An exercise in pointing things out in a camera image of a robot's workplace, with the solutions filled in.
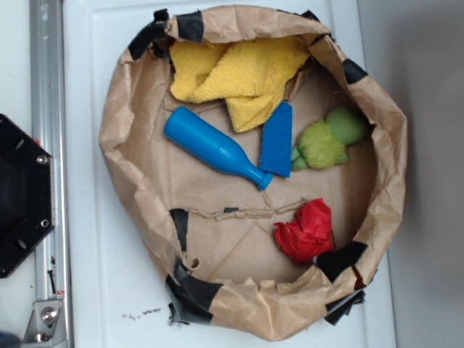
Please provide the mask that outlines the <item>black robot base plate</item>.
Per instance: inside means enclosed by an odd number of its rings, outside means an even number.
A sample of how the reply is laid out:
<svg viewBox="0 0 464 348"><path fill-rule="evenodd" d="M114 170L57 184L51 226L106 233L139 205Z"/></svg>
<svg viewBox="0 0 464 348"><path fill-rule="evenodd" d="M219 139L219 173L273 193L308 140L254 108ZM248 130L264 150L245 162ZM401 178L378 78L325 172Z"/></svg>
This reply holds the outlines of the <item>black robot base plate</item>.
<svg viewBox="0 0 464 348"><path fill-rule="evenodd" d="M1 278L10 277L54 227L52 157L1 115Z"/></svg>

